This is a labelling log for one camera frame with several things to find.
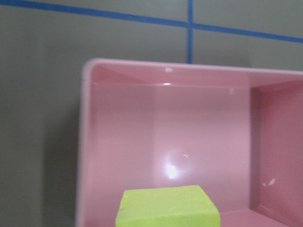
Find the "yellow foam block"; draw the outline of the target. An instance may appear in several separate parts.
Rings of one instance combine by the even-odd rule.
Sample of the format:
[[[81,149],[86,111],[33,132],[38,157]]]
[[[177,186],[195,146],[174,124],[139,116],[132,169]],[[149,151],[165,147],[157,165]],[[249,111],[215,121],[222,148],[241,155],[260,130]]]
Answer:
[[[117,227],[219,227],[220,213],[198,185],[126,190]]]

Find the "pink plastic bin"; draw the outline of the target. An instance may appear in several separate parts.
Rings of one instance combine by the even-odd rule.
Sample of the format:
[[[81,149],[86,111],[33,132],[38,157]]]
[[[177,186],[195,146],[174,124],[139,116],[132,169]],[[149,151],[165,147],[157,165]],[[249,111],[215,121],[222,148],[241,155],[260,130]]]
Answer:
[[[223,227],[303,224],[303,74],[92,59],[76,221],[112,227],[129,189],[199,185]]]

